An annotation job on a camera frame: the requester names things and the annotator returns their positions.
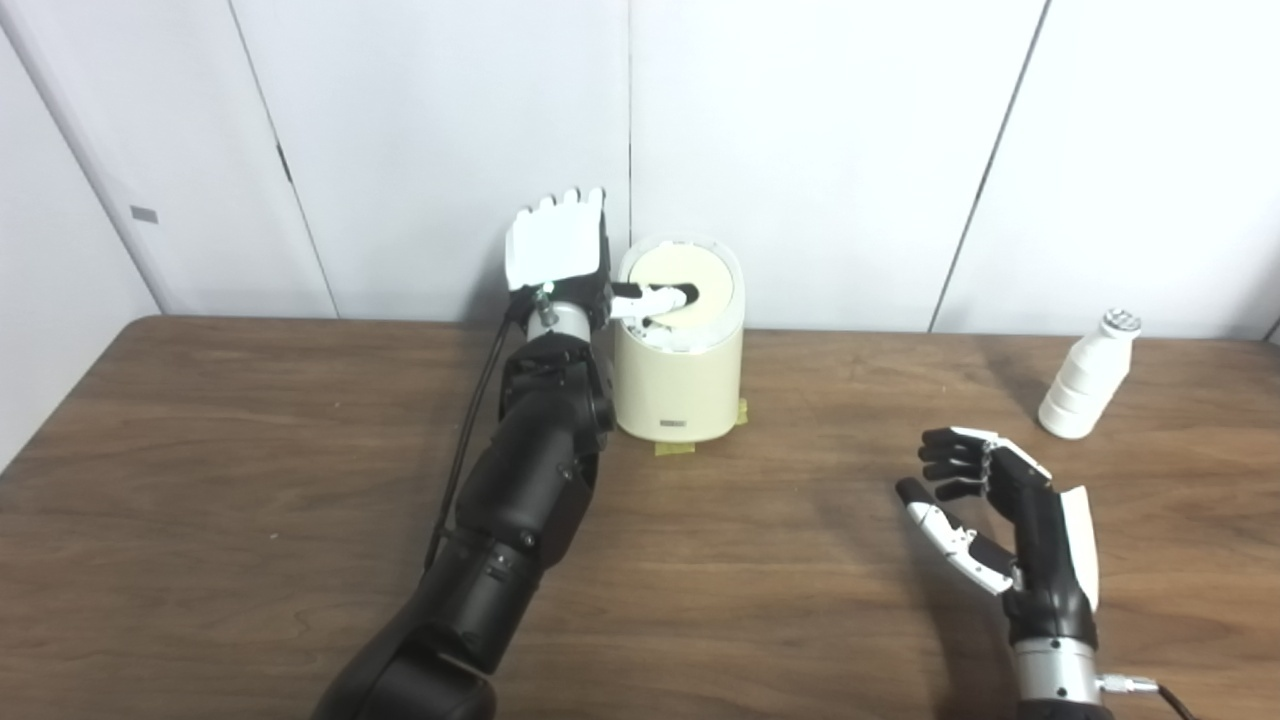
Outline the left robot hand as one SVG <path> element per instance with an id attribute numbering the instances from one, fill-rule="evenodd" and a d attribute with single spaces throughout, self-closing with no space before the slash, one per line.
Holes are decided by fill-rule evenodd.
<path id="1" fill-rule="evenodd" d="M 605 191 L 567 190 L 521 209 L 506 233 L 508 318 L 530 340 L 589 341 L 618 320 L 645 320 L 694 305 L 694 283 L 612 281 Z"/>

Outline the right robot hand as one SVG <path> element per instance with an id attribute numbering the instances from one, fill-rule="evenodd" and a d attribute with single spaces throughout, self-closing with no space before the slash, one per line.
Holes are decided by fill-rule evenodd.
<path id="1" fill-rule="evenodd" d="M 1059 638 L 1097 650 L 1098 571 L 1084 488 L 1056 489 L 1046 468 L 992 430 L 924 430 L 916 456 L 923 477 L 895 484 L 902 506 L 947 562 L 1001 600 L 1011 644 Z M 945 507 L 968 497 L 986 500 L 1011 524 L 1012 550 Z"/>

